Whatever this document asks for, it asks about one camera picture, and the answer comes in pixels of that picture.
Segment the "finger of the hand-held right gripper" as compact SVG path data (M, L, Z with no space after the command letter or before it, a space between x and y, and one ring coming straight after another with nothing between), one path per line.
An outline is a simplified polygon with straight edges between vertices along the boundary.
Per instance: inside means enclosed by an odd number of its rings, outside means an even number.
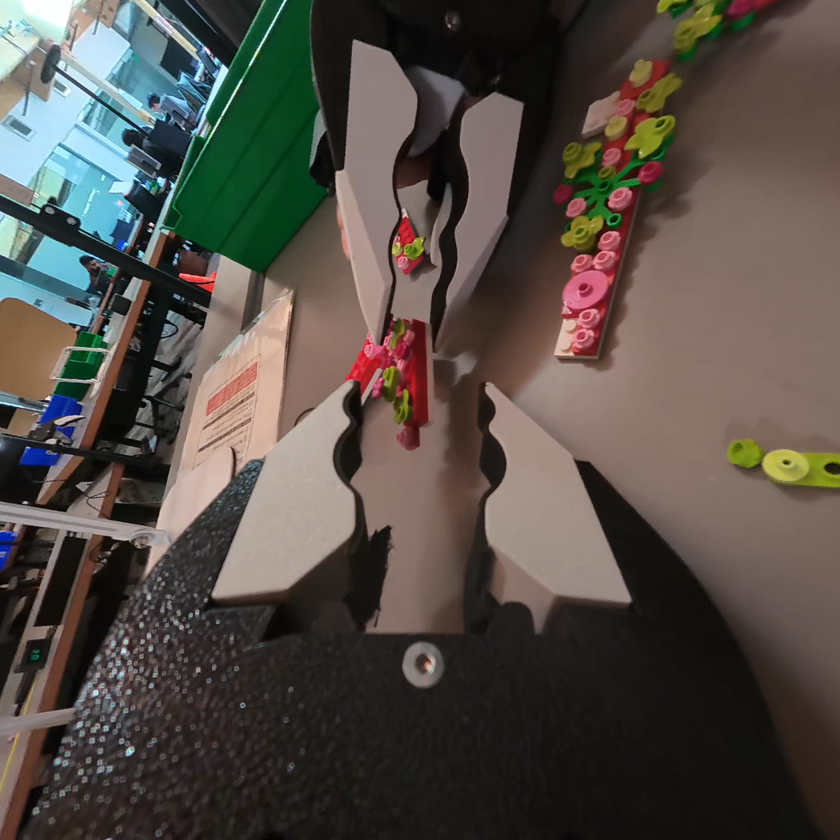
M392 241L401 212L396 167L413 138L417 93L387 50L355 40L343 168L336 191L364 321L382 341L396 283Z
M449 183L432 236L439 273L429 327L436 352L508 225L522 111L520 101L493 92L464 111L447 147Z

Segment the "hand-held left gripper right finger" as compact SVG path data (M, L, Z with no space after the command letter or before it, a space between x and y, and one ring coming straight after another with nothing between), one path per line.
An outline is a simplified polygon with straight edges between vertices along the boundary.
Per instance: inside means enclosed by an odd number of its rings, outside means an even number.
M572 454L495 385L479 387L479 471L487 482L465 572L469 634L506 604L536 633L563 606L626 610L632 596Z

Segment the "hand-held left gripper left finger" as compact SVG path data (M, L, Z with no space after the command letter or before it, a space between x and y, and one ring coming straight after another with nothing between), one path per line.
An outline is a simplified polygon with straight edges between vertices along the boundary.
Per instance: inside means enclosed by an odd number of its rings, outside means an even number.
M294 629L363 632L380 610L390 531L369 533L361 385L346 381L263 459L216 579L216 606L278 606Z

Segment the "short red flowered lego piece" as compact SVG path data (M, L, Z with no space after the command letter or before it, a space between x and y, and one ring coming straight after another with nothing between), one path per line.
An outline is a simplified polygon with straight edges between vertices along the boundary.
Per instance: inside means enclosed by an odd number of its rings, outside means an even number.
M392 240L392 258L395 266L409 277L427 261L426 238L417 230L407 210L401 209L400 223Z

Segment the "red lego heart half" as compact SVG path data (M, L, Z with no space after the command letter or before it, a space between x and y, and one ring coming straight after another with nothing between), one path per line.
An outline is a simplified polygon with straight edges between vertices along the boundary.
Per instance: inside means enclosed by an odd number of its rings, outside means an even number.
M394 318L383 341L366 338L345 378L359 383L363 401L378 400L392 409L396 439L406 451L419 448L422 428L432 423L433 365L429 324Z

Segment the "lime lego plate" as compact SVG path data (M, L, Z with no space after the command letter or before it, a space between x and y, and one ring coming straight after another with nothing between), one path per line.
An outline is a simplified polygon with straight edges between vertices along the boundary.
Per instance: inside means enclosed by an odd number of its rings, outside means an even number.
M786 487L839 489L839 454L802 453L792 449L774 449L761 462L763 473Z

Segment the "person's right hand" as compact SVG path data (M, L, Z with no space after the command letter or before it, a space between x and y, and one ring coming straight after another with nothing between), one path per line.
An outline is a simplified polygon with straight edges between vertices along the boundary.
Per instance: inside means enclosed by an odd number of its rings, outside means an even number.
M406 157L395 168L395 189L399 192L419 183L427 182L433 170L429 154Z

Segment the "white rounded card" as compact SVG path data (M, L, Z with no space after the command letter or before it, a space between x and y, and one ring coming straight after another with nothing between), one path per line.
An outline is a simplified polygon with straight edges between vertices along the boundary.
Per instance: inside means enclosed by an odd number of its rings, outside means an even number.
M163 499L155 528L168 539L150 548L143 577L147 577L174 541L225 489L235 475L236 455L228 446L219 448L194 469L179 475Z

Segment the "green plastic bin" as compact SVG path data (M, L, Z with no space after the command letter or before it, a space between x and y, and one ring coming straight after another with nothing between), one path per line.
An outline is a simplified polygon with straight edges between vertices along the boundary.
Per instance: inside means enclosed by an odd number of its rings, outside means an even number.
M326 190L309 172L319 105L312 83L311 1L263 2L207 104L164 226L265 272Z

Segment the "red object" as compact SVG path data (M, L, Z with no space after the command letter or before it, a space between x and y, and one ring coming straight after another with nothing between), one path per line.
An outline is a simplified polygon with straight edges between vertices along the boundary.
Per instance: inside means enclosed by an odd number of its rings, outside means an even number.
M178 279L192 287L203 290L208 295L212 295L215 289L217 272L209 272L208 263L199 259L193 252L187 252L185 256L196 257L196 260L188 259L186 262L181 260L175 265Z

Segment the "white metal bar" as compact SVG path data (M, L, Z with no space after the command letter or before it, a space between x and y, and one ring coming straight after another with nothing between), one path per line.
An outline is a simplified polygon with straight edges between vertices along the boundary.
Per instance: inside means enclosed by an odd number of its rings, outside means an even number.
M84 518L43 507L1 504L2 522L12 522L39 529L75 532L131 542L137 548L167 548L171 543L166 531L130 522L105 518Z

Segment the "blue storage bins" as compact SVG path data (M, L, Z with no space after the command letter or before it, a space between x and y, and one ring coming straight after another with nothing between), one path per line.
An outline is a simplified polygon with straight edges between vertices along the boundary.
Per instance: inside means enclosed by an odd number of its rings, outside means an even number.
M53 445L69 446L76 424L81 419L82 405L78 400L54 394L28 437L52 442ZM26 447L18 463L26 467L51 467L58 461L59 456L60 453L51 449Z

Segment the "small green storage bins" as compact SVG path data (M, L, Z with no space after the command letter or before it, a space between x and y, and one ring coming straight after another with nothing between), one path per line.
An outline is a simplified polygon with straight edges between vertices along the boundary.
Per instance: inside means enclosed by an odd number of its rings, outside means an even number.
M76 343L63 349L50 375L52 393L81 402L99 387L111 351L102 336L81 331Z

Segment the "light wooden board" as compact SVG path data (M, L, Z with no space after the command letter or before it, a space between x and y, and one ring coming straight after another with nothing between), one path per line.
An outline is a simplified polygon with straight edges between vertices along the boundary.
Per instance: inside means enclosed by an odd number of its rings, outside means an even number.
M73 327L15 298L1 300L1 391L45 400L56 382L50 375L62 351L76 343Z

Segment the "black metal frame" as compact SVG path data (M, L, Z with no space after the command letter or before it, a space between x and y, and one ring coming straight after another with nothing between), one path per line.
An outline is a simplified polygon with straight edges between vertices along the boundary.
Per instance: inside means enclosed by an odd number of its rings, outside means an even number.
M124 395L123 391L114 391L110 382L116 382L119 379L133 331L140 316L145 313L145 308L152 307L143 321L140 350L132 358L133 383L129 394L132 396L135 410L140 409L140 400L154 402L146 395L145 389L152 368L158 365L155 355L163 336L166 316L172 311L174 297L191 302L194 306L193 315L197 315L197 307L209 308L211 296L207 290L207 283L196 284L186 281L160 268L150 266L129 253L111 247L83 231L78 218L69 215L56 205L47 203L36 212L13 199L2 196L1 209L3 214L30 225L48 238L104 259L116 266L121 275L140 283L136 297L124 314L121 333L117 338L111 339L109 349L115 352L115 356L110 362L103 363L99 370L103 379L99 383L98 395L92 392L88 394L90 412L87 415L87 426L77 428L80 434L95 440L103 436L100 427L113 396Z

